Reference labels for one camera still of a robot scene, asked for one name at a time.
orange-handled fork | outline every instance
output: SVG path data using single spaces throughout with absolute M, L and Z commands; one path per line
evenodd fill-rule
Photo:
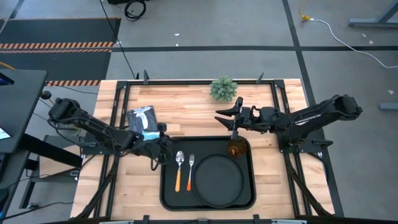
M 190 191 L 191 190 L 191 174 L 192 174 L 192 165 L 193 165 L 193 162 L 195 161 L 195 155 L 194 154 L 190 154 L 189 155 L 189 166 L 191 167 L 190 169 L 189 169 L 189 179 L 188 179 L 188 185 L 187 185 L 187 191 Z

black metal frame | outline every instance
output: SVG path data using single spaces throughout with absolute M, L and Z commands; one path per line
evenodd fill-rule
M 124 91 L 124 99 L 123 99 L 123 105 L 122 105 L 122 112 L 121 112 L 121 119 L 120 119 L 120 124 L 119 128 L 124 129 L 125 121 L 126 121 L 126 111 L 127 111 L 127 104 L 129 100 L 129 92 L 132 86 L 134 85 L 209 85 L 212 80 L 165 80 L 165 81 L 158 81 L 158 80 L 148 80 L 149 77 L 146 76 L 144 81 L 118 81 L 116 85 L 116 92 L 115 92 L 115 97 L 114 97 L 114 103 L 113 103 L 113 109 L 112 109 L 112 114 L 111 114 L 111 122 L 110 125 L 114 126 L 116 117 L 117 117 L 117 110 L 119 106 L 119 99 L 120 95 L 123 89 Z M 280 109 L 279 106 L 279 100 L 277 96 L 277 88 L 280 88 L 280 92 L 282 93 L 282 101 L 283 101 L 283 107 L 285 109 L 286 113 L 290 112 L 290 107 L 289 107 L 289 102 L 287 101 L 287 95 L 286 95 L 286 90 L 285 90 L 285 85 L 283 80 L 235 80 L 235 82 L 238 85 L 269 85 L 271 88 L 272 92 L 272 98 L 274 101 L 274 106 L 278 109 Z M 288 167 L 289 164 L 291 164 L 290 161 L 290 154 L 289 153 L 283 153 L 284 155 L 284 160 L 285 160 L 285 166 L 286 168 Z M 296 170 L 298 172 L 298 176 L 300 177 L 300 180 L 305 184 L 305 179 L 303 176 L 303 170 L 302 170 L 302 165 L 301 165 L 301 160 L 300 160 L 300 155 L 295 154 L 295 163 L 296 163 Z M 100 182 L 99 185 L 102 184 L 105 176 L 106 176 L 106 170 L 108 168 L 108 163 L 109 163 L 109 156 L 105 155 L 104 156 L 104 161 L 103 161 L 103 166 L 101 170 L 101 176 L 100 176 Z M 299 203 L 297 200 L 297 193 L 295 190 L 295 182 L 294 179 L 289 175 L 287 172 L 287 177 L 289 181 L 289 189 L 290 189 L 290 196 L 292 199 L 292 206 L 293 206 L 293 211 L 295 217 L 300 216 L 300 209 L 299 209 Z M 116 185 L 116 178 L 117 176 L 115 175 L 114 179 L 111 181 L 110 186 L 109 186 L 109 195 L 108 195 L 108 201 L 106 204 L 106 218 L 111 218 L 112 214 L 112 206 L 113 206 L 113 198 L 114 198 L 114 191 L 115 191 L 115 185 Z M 304 197 L 304 205 L 305 205 L 305 214 L 306 215 L 311 215 L 311 206 L 307 200 L 307 198 Z M 100 216 L 100 210 L 101 210 L 101 201 L 98 202 L 98 204 L 95 207 L 95 212 L 94 212 L 94 217 L 99 217 Z M 230 222 L 238 222 L 238 223 L 252 223 L 253 220 L 229 220 Z M 271 220 L 260 220 L 258 218 L 259 223 L 269 223 Z

wooden table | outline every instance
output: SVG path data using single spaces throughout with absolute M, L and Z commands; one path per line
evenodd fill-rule
M 286 79 L 285 86 L 291 112 L 307 107 L 301 81 Z M 109 123 L 112 112 L 116 80 L 104 80 L 99 87 L 94 116 Z M 119 99 L 123 103 L 124 90 Z M 232 107 L 232 103 L 218 103 L 211 99 L 208 85 L 139 85 L 133 86 L 129 94 L 128 109 L 154 105 L 158 122 L 167 123 L 169 136 L 225 136 L 229 132 L 217 120 L 215 110 Z M 274 106 L 271 88 L 264 85 L 238 85 L 237 96 L 244 98 L 244 106 Z M 120 122 L 121 106 L 116 124 Z M 293 218 L 292 202 L 284 164 L 274 134 L 259 134 L 239 130 L 251 145 L 257 200 L 247 210 L 214 212 L 171 212 L 159 200 L 160 168 L 150 170 L 150 159 L 128 155 L 121 158 L 114 193 L 112 220 L 142 220 L 150 215 L 151 220 L 173 219 L 252 219 Z M 309 190 L 324 208 L 333 213 L 333 206 L 326 183 L 323 165 L 315 158 L 302 154 L 302 165 Z M 78 215 L 90 201 L 98 188 L 103 156 L 96 156 L 83 168 L 78 182 L 71 217 Z M 300 211 L 304 214 L 302 194 L 298 193 Z M 101 215 L 105 214 L 103 199 Z

gray floor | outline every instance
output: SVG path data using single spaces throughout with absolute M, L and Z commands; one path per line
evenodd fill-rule
M 308 0 L 303 13 L 330 23 L 335 34 L 350 45 L 398 45 L 398 29 L 352 29 L 349 18 L 375 17 L 392 1 Z M 0 17 L 11 15 L 17 0 L 0 2 Z M 289 0 L 300 44 L 339 46 L 326 25 L 300 21 L 300 1 Z M 109 16 L 122 10 L 105 3 Z M 17 18 L 103 17 L 97 0 L 25 0 Z M 136 22 L 122 20 L 119 31 L 124 47 L 280 45 L 292 46 L 284 7 L 279 0 L 153 0 L 147 14 Z M 371 52 L 387 65 L 398 65 L 398 52 Z M 129 52 L 135 72 L 146 69 L 151 78 L 301 78 L 295 52 Z M 352 122 L 335 122 L 325 128 L 344 213 L 347 217 L 398 220 L 398 113 L 378 109 L 380 102 L 398 101 L 398 69 L 384 69 L 373 59 L 354 52 L 304 52 L 308 75 L 317 102 L 335 94 L 349 94 L 363 107 Z M 112 53 L 107 79 L 131 78 L 122 53 Z M 78 99 L 93 112 L 95 96 L 63 88 L 49 88 L 54 96 Z M 77 87 L 98 91 L 97 87 Z M 46 116 L 39 103 L 35 112 Z M 33 127 L 41 130 L 34 132 Z M 27 132 L 38 138 L 55 135 L 45 121 L 33 116 Z M 32 202 L 46 204 L 73 200 L 75 184 L 39 184 Z M 14 202 L 10 214 L 21 212 Z M 66 220 L 71 206 L 46 208 L 8 223 L 42 223 Z

black plate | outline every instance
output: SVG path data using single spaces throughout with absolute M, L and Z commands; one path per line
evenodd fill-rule
M 244 176 L 241 166 L 226 154 L 210 154 L 193 170 L 193 189 L 198 198 L 213 208 L 233 205 L 242 195 Z
M 203 203 L 193 190 L 187 191 L 190 168 L 189 155 L 195 155 L 193 165 L 193 175 L 195 175 L 195 169 L 204 157 L 214 153 L 228 155 L 229 139 L 230 136 L 177 137 L 171 139 L 173 154 L 176 155 L 179 150 L 183 151 L 185 161 L 181 165 L 180 192 L 175 191 L 178 164 L 173 160 L 170 164 L 162 166 L 160 172 L 160 202 L 163 207 L 170 211 L 244 210 L 252 207 L 256 201 L 256 185 L 249 143 L 246 153 L 236 159 L 236 162 L 242 168 L 245 181 L 242 195 L 233 205 L 226 208 L 213 208 Z

